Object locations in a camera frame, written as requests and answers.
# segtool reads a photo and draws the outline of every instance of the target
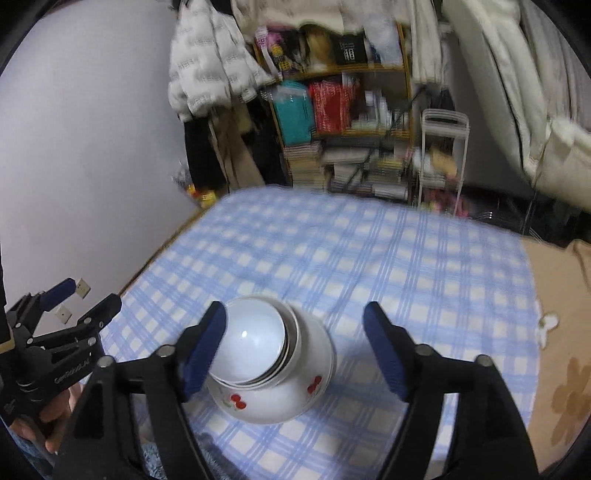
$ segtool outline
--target red bag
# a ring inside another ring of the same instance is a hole
[[[317,132],[337,133],[351,126],[351,87],[340,83],[317,82],[312,83],[309,90],[314,105]]]

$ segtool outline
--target blue gripper pad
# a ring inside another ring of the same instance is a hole
[[[65,299],[74,295],[75,291],[76,282],[73,278],[67,278],[39,296],[39,307],[44,312],[50,312]]]
[[[404,328],[392,325],[376,301],[365,306],[363,329],[388,388],[402,401],[408,401],[414,386],[413,340]]]
[[[203,315],[201,322],[191,328],[200,329],[202,332],[187,361],[181,366],[185,401],[203,387],[217,348],[226,332],[226,308],[222,303],[214,301]]]

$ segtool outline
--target screw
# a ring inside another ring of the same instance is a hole
[[[429,356],[432,355],[434,350],[427,345],[426,343],[421,343],[414,348],[414,351],[417,352],[420,356]]]
[[[166,358],[171,356],[174,353],[174,346],[173,345],[163,345],[158,350],[156,350],[156,355],[162,358]]]
[[[112,356],[105,355],[99,358],[99,361],[96,363],[101,368],[107,368],[115,362],[115,359]]]
[[[483,367],[492,367],[493,365],[492,358],[488,355],[478,355],[476,357],[476,363],[482,365]]]

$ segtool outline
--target ceramic bowl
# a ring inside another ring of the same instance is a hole
[[[292,306],[301,332],[301,354],[291,374],[274,385],[237,390],[206,380],[215,403],[228,415],[257,425],[282,423],[307,411],[324,393],[335,351],[320,319]]]
[[[240,297],[226,305],[226,333],[210,374],[227,384],[253,381],[280,358],[286,342],[279,312],[269,303]]]
[[[233,387],[236,390],[255,390],[265,385],[277,385],[291,374],[293,369],[296,367],[301,354],[300,322],[297,320],[296,314],[292,308],[287,303],[272,297],[253,295],[249,296],[248,298],[265,301],[272,305],[280,313],[285,325],[288,347],[285,356],[280,362],[278,368],[274,372],[269,372],[267,375],[264,375],[257,381],[244,384],[229,384],[216,379],[218,383],[227,387]]]

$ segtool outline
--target red cherry pattern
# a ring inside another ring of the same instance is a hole
[[[230,400],[234,402],[234,406],[238,410],[244,410],[246,408],[246,403],[242,401],[242,397],[237,393],[230,395]]]
[[[316,387],[320,385],[320,382],[322,382],[322,377],[320,375],[316,375],[314,377],[314,382],[308,386],[308,393],[310,395],[316,391]]]

